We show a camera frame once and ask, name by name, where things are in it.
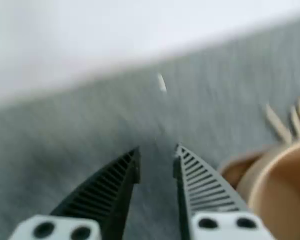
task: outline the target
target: gray floor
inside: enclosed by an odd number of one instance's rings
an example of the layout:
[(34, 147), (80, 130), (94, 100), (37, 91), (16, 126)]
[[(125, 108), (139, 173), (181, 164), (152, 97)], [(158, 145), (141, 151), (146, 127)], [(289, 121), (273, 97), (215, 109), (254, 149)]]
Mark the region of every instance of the gray floor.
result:
[(175, 144), (216, 167), (276, 142), (262, 107), (270, 102), (287, 119), (297, 96), (300, 21), (3, 109), (0, 240), (135, 146), (142, 184), (133, 192), (124, 239), (178, 240)]

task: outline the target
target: tan cup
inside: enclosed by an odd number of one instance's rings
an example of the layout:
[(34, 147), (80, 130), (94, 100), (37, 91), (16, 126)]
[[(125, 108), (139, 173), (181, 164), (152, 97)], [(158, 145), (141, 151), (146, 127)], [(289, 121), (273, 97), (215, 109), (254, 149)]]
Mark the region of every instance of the tan cup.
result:
[(278, 240), (300, 240), (300, 141), (229, 164), (221, 174)]

